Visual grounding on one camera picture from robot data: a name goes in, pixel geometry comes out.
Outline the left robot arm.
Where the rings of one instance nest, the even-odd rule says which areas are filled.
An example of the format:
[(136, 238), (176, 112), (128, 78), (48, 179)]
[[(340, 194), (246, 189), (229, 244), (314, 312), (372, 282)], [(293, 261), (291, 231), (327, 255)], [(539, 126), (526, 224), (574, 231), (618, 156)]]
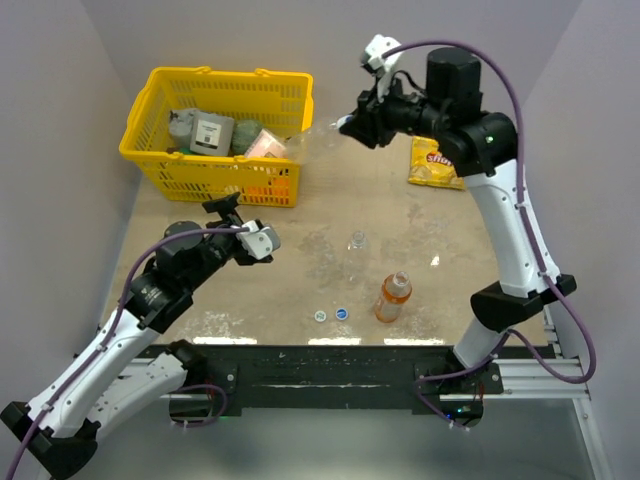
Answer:
[(145, 371), (128, 378), (122, 373), (229, 261), (240, 266), (272, 262), (281, 245), (277, 233), (258, 219), (243, 221), (238, 199), (231, 194), (205, 202), (205, 211), (220, 217), (206, 227), (191, 221), (167, 227), (131, 267), (116, 309), (91, 343), (40, 394), (4, 408), (1, 420), (20, 441), (7, 478), (30, 453), (51, 478), (68, 479), (107, 435), (156, 398), (205, 385), (207, 368), (186, 341), (170, 346)]

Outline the blue Pocari Sweat cap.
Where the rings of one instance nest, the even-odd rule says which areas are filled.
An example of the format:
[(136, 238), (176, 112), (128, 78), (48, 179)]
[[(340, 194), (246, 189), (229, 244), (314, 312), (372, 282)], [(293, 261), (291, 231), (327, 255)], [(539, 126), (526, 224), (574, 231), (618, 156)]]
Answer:
[(340, 129), (342, 128), (345, 124), (349, 123), (352, 119), (352, 115), (348, 114), (345, 116), (340, 117), (337, 121), (336, 121), (336, 128)]

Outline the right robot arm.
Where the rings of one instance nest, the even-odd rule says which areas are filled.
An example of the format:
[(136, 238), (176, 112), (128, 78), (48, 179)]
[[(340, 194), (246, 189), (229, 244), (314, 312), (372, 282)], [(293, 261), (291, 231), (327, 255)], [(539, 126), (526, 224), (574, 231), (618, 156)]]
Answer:
[(412, 94), (396, 76), (401, 55), (393, 39), (376, 37), (361, 64), (375, 79), (356, 109), (339, 123), (342, 134), (374, 149), (398, 133), (430, 137), (453, 164), (483, 218), (496, 255), (499, 279), (470, 300), (474, 318), (453, 348), (448, 386), (469, 392), (481, 380), (508, 328), (541, 312), (576, 288), (545, 246), (532, 211), (519, 159), (518, 133), (508, 116), (482, 108), (480, 59), (458, 46), (426, 59), (426, 85)]

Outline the clear bottle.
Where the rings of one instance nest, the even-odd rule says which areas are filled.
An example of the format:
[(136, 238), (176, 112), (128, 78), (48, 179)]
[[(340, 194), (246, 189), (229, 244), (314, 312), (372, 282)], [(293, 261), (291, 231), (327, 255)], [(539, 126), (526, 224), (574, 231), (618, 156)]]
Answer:
[(337, 120), (321, 120), (285, 141), (286, 157), (300, 165), (325, 160), (339, 150), (342, 135)]
[(356, 289), (364, 283), (370, 263), (370, 246), (365, 232), (352, 233), (341, 255), (331, 246), (321, 250), (316, 273), (323, 289)]

